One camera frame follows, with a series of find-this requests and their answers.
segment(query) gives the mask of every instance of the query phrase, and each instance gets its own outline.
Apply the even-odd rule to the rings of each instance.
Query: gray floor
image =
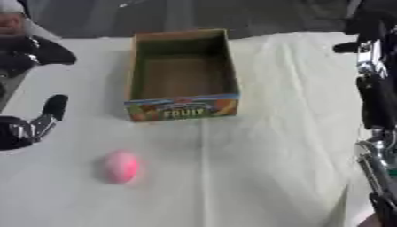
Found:
[[[338,31],[347,0],[28,0],[34,20],[67,38],[220,27],[231,38]]]

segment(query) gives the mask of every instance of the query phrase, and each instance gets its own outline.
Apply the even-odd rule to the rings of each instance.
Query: fruit box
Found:
[[[226,31],[137,34],[126,99],[132,121],[235,115],[239,92]]]

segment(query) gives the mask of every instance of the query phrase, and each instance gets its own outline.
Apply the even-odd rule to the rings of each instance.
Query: pink ball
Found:
[[[111,153],[107,157],[105,165],[109,177],[118,184],[131,180],[139,169],[136,157],[124,150]]]

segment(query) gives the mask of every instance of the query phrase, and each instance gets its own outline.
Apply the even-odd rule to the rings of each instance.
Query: table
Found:
[[[369,208],[356,198],[343,218],[346,186],[362,176],[352,175],[361,101],[354,55],[331,52],[348,40],[232,41],[238,116],[152,123],[123,108],[130,39],[63,41],[79,62],[32,70],[4,109],[28,119],[49,96],[69,96],[45,140],[0,156],[0,226],[353,226]],[[102,161],[120,148],[142,169],[109,184]]]

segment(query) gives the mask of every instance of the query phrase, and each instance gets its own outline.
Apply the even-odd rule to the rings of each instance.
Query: cardboard box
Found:
[[[137,34],[126,99],[132,121],[235,115],[239,92],[226,31]]]

